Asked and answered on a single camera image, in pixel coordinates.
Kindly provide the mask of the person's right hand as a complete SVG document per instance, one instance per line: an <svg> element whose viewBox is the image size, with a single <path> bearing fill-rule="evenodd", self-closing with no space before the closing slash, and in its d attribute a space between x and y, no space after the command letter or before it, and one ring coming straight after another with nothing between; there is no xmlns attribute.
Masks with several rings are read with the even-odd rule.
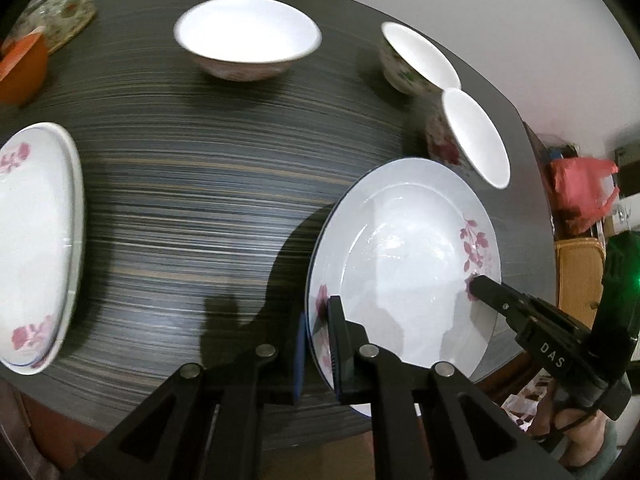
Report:
<svg viewBox="0 0 640 480"><path fill-rule="evenodd" d="M531 437L542 437L548 434L552 426L562 429L585 416L585 412L574 408L559 411L553 403L555 389L555 381L552 380L527 430ZM575 479L602 479L616 460L616 427L601 411L592 413L579 425L567 429L564 437L567 438L567 445L558 462Z"/></svg>

